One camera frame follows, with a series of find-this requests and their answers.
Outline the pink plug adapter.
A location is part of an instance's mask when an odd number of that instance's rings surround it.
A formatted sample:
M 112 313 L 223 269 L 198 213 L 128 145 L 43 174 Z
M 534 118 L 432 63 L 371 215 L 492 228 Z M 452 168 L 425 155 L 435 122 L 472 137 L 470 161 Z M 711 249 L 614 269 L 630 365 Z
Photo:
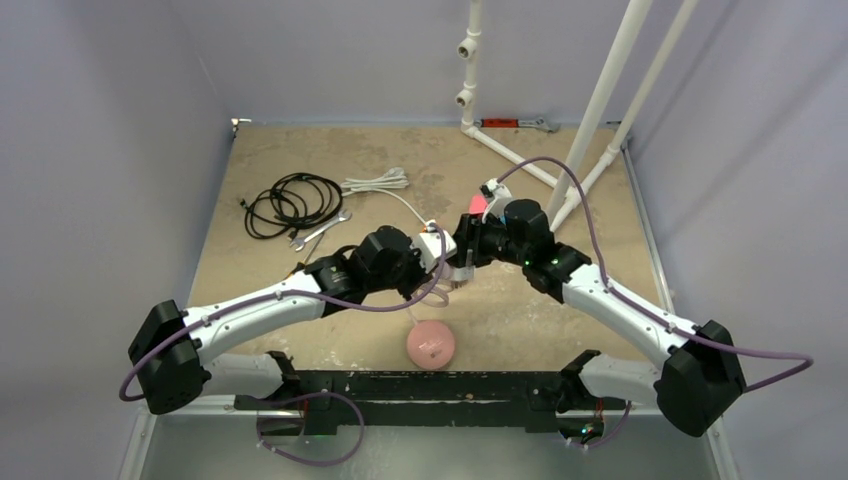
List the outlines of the pink plug adapter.
M 472 215 L 482 214 L 487 208 L 487 200 L 483 195 L 474 195 L 468 206 L 468 212 Z

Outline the white cube socket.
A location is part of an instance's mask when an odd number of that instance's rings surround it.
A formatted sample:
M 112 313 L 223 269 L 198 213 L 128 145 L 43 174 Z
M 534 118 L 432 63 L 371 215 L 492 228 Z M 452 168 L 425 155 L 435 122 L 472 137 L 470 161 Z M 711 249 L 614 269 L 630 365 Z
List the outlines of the white cube socket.
M 460 289 L 469 284 L 475 276 L 475 267 L 463 266 L 452 267 L 449 274 L 445 277 L 451 289 Z

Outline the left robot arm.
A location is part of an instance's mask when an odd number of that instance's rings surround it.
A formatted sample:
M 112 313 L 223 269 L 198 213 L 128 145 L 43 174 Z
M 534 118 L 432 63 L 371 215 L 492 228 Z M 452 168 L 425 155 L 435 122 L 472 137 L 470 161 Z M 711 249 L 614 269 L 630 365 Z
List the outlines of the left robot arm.
M 186 309 L 173 300 L 160 302 L 129 346 L 132 368 L 119 397 L 144 401 L 156 415 L 204 395 L 232 393 L 287 408 L 297 399 L 298 382 L 275 355 L 241 358 L 231 355 L 232 348 L 292 324 L 364 311 L 365 298 L 377 292 L 396 291 L 404 299 L 398 307 L 408 308 L 435 288 L 456 250 L 435 223 L 413 237 L 384 225 L 359 245 L 320 257 L 256 292 Z

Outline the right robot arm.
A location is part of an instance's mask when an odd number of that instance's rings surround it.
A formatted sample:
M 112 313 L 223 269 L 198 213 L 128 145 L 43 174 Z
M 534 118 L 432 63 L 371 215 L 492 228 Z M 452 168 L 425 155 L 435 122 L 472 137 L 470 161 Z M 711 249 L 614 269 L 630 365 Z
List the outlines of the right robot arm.
M 454 267 L 518 266 L 535 290 L 601 322 L 645 356 L 634 362 L 587 353 L 572 362 L 561 381 L 569 404 L 612 397 L 654 406 L 679 431 L 700 437 L 744 393 L 723 325 L 697 325 L 604 277 L 599 263 L 555 240 L 538 202 L 512 200 L 501 218 L 464 213 L 453 239 Z

